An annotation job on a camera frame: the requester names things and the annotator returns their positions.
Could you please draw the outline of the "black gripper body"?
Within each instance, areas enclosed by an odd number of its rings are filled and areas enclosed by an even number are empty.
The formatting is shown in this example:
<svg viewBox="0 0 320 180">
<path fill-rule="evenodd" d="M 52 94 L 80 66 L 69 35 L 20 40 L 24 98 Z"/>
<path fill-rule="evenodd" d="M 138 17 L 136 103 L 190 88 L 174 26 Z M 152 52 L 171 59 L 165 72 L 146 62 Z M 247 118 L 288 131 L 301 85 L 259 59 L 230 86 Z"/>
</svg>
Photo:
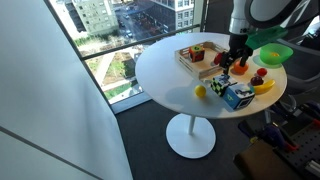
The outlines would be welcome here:
<svg viewBox="0 0 320 180">
<path fill-rule="evenodd" d="M 222 61 L 235 61 L 238 58 L 241 59 L 243 55 L 249 55 L 250 57 L 253 54 L 253 50 L 246 45 L 247 38 L 247 35 L 231 34 L 229 39 L 229 51 L 223 53 Z"/>
</svg>

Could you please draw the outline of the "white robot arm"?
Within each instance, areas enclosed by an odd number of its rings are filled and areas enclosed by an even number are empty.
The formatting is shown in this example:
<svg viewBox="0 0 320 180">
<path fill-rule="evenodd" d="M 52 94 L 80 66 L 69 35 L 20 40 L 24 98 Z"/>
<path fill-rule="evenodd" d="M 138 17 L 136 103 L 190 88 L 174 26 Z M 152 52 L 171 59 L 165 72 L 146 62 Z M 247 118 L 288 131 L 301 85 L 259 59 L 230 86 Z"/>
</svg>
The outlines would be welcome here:
<svg viewBox="0 0 320 180">
<path fill-rule="evenodd" d="M 239 59 L 244 66 L 253 51 L 288 31 L 310 22 L 319 14 L 319 0 L 233 0 L 229 47 L 222 53 L 220 67 L 229 67 Z"/>
</svg>

